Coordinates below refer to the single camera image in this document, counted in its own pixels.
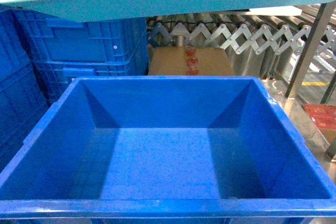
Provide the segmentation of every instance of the metal bracket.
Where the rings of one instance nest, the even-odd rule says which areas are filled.
[[[291,31],[289,25],[282,25],[280,29],[275,30],[272,33],[273,29],[263,24],[259,29],[250,31],[246,24],[241,24],[234,32],[231,32],[225,23],[221,23],[217,28],[210,30],[206,24],[200,23],[194,27],[192,31],[188,31],[186,26],[183,23],[177,23],[171,32],[162,24],[156,23],[154,27],[148,34],[148,43],[153,47],[158,46],[168,46],[173,41],[174,36],[183,36],[185,39],[183,45],[197,45],[199,47],[219,47],[226,49],[231,46],[236,54],[242,54],[245,50],[252,48],[257,55],[263,53],[267,48],[271,47],[276,55],[281,54],[286,49],[291,48],[296,55],[300,55],[303,47],[304,41],[301,40],[302,37],[309,37],[311,27],[305,25],[299,31]],[[205,37],[205,41],[199,44],[195,41],[195,38],[199,34],[202,34]],[[223,35],[225,41],[219,42],[218,38]],[[244,42],[239,45],[237,38],[243,35]],[[330,26],[324,31],[324,35],[327,37],[328,41],[324,45],[319,45],[317,54],[321,52],[326,52],[328,54],[328,48],[335,44],[336,38],[332,32]],[[159,36],[162,37],[162,41],[158,43],[155,38]],[[279,45],[277,41],[281,38],[285,38],[286,42]],[[259,45],[257,41],[264,41],[262,45]]]

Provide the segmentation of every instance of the floor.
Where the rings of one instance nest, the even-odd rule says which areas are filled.
[[[287,81],[289,81],[290,76],[292,75],[296,60],[297,57],[292,55],[292,58],[286,67],[283,75]],[[332,52],[328,55],[320,54],[315,56],[303,81],[299,95],[307,103],[320,103],[335,70],[336,56],[334,56]],[[328,104],[336,105],[336,92],[333,93]]]
[[[281,81],[263,81],[271,96],[279,103],[296,128],[306,140],[306,146],[319,161],[329,177],[336,183],[336,163],[330,162],[325,155],[329,143],[316,128],[312,120],[304,112],[303,108],[294,99],[286,99],[284,93],[286,86]],[[311,224],[336,223],[336,218],[316,218]]]

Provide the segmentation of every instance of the blue plastic bin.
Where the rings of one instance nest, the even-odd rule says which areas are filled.
[[[129,62],[146,19],[78,23],[26,9],[13,10],[29,41],[29,54],[42,62]]]
[[[0,79],[0,170],[13,158],[47,109],[32,64]]]
[[[253,78],[78,78],[0,174],[0,218],[46,218],[29,223],[314,216],[336,187]]]
[[[16,34],[13,14],[0,7],[0,79],[14,74],[30,60]]]
[[[31,10],[13,12],[50,103],[60,98],[75,77],[146,72],[145,18],[77,23]]]
[[[86,63],[86,62],[42,62],[34,61],[41,76],[40,82],[46,86],[45,96],[50,103],[57,101],[71,81],[87,76],[140,76],[148,66],[146,33],[138,42],[134,54],[128,62]]]

